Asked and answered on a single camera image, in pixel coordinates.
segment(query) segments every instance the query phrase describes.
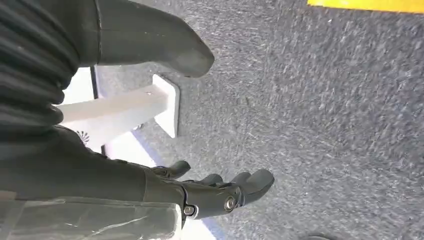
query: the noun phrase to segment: white stand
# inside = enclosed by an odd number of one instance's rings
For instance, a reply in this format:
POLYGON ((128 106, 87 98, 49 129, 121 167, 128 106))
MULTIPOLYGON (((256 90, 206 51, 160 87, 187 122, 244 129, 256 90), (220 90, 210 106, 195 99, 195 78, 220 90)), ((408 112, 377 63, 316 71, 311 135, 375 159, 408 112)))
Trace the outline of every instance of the white stand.
POLYGON ((60 105, 61 125, 77 132, 89 148, 98 148, 115 137, 154 118, 171 137, 177 136, 180 90, 153 75, 150 86, 109 98, 60 105))

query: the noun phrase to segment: robotic arm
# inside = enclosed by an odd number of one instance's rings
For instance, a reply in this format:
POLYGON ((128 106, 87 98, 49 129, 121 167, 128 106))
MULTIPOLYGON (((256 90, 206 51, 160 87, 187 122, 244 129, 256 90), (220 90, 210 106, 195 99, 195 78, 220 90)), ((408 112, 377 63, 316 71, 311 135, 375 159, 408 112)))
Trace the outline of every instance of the robotic arm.
POLYGON ((127 0, 0 1, 0 191, 19 200, 84 197, 175 203, 185 217, 228 214, 273 185, 267 170, 224 183, 177 181, 190 166, 148 168, 92 152, 52 106, 82 66, 158 62, 188 77, 214 56, 181 19, 127 0))

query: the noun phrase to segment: metal joint screw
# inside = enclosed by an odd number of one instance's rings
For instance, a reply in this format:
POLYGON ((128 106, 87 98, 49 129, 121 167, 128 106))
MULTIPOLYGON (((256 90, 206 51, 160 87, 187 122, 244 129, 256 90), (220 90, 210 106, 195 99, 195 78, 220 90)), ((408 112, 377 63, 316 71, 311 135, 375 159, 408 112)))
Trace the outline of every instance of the metal joint screw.
POLYGON ((224 209, 227 212, 231 212, 236 207, 236 199, 233 196, 228 196, 225 200, 224 209))
POLYGON ((186 206, 184 207, 184 214, 186 216, 192 216, 193 214, 195 214, 195 208, 192 206, 186 206))

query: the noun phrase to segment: black pleated fabric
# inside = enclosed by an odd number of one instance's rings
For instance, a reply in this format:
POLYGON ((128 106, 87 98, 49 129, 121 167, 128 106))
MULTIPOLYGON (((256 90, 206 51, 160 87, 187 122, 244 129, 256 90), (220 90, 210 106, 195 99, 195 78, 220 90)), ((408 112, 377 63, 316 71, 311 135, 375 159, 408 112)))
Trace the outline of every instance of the black pleated fabric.
POLYGON ((37 1, 0 1, 0 138, 60 123, 52 105, 63 101, 79 62, 71 38, 37 1))

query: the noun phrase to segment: robotic hand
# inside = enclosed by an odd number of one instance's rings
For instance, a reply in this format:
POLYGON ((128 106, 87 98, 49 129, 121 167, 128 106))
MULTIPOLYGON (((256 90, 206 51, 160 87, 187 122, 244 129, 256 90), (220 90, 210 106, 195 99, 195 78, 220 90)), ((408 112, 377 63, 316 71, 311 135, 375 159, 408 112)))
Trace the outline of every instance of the robotic hand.
POLYGON ((87 149, 59 124, 78 67, 158 62, 188 77, 214 56, 181 19, 127 0, 0 2, 0 191, 20 200, 84 197, 175 203, 186 217, 231 213, 274 183, 259 170, 224 183, 217 174, 176 181, 190 166, 148 168, 87 149))
MULTIPOLYGON (((171 167, 151 169, 162 181, 177 179, 190 170, 186 161, 178 161, 171 167)), ((218 174, 210 174, 200 181, 173 182, 184 189, 184 215, 193 219, 231 213, 235 208, 260 199, 274 183, 273 175, 265 169, 254 174, 242 172, 230 182, 224 183, 218 174)))

